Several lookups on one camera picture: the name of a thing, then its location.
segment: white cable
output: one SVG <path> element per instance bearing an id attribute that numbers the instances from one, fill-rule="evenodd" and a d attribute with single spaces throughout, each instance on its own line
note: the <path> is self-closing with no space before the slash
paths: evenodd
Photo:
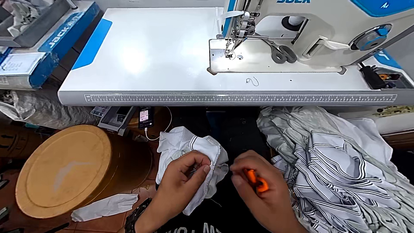
<path id="1" fill-rule="evenodd" d="M 171 122 L 173 121 L 173 114 L 171 113 L 171 110 L 170 110 L 170 108 L 169 107 L 167 107 L 168 108 L 168 111 L 170 111 L 170 116 L 171 116 L 171 119 L 170 119 L 170 123 L 168 124 L 168 126 L 167 126 L 167 128 L 164 130 L 164 131 L 167 131 L 167 129 L 170 127 L 170 125 L 171 125 Z M 158 136 L 158 138 L 156 138 L 156 139 L 149 139 L 148 138 L 148 135 L 147 135 L 147 131 L 148 131 L 148 128 L 145 128 L 145 137 L 148 139 L 148 140 L 150 140 L 150 141 L 155 141 L 155 140 L 158 140 L 159 139 L 159 137 L 161 137 L 161 132 L 159 132 L 160 133 L 160 135 Z"/>

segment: right hand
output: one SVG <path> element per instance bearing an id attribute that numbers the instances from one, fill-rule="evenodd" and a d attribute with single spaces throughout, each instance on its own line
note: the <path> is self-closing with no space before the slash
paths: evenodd
<path id="1" fill-rule="evenodd" d="M 266 180 L 269 190 L 256 194 L 247 182 L 243 169 L 253 169 L 257 176 Z M 277 168 L 255 151 L 249 150 L 234 160 L 230 170 L 238 194 L 262 226 L 273 233 L 307 232 L 296 219 L 289 189 Z"/>

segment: industrial sewing machine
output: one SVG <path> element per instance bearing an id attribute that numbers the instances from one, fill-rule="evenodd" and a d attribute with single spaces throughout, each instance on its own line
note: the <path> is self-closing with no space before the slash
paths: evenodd
<path id="1" fill-rule="evenodd" d="M 361 63 L 411 33 L 413 8 L 414 1 L 397 0 L 226 0 L 222 35 L 210 40 L 210 71 L 344 73 L 344 66 Z M 258 35 L 259 23 L 272 16 L 286 16 L 273 27 L 296 36 Z M 278 45 L 288 46 L 297 62 L 278 63 L 273 54 Z"/>

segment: fabric pile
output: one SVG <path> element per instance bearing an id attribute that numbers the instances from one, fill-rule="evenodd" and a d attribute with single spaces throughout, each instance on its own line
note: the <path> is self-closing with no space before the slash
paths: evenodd
<path id="1" fill-rule="evenodd" d="M 207 155 L 211 164 L 205 181 L 184 209 L 183 213 L 185 215 L 190 215 L 201 204 L 204 198 L 211 198 L 217 191 L 216 184 L 229 171 L 229 166 L 226 164 L 229 160 L 227 152 L 219 142 L 210 136 L 204 138 L 197 137 L 187 128 L 181 126 L 173 128 L 169 133 L 161 132 L 157 149 L 157 152 L 161 153 L 155 180 L 157 184 L 161 183 L 168 164 L 192 150 L 197 150 Z"/>
<path id="2" fill-rule="evenodd" d="M 310 232 L 414 232 L 414 186 L 371 119 L 320 107 L 267 107 L 257 120 Z"/>
<path id="3" fill-rule="evenodd" d="M 7 30 L 11 36 L 19 36 L 39 18 L 41 11 L 53 4 L 54 0 L 9 0 L 6 7 L 13 15 L 13 25 Z"/>

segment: jack logo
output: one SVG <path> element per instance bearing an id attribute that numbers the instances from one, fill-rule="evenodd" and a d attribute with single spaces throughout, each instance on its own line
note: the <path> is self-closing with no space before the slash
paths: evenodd
<path id="1" fill-rule="evenodd" d="M 278 0 L 276 3 L 310 3 L 311 0 Z"/>
<path id="2" fill-rule="evenodd" d="M 389 4 L 388 4 L 388 2 L 386 2 L 386 3 L 384 3 L 384 5 L 381 7 L 381 8 L 388 8 L 388 6 L 389 6 Z"/>

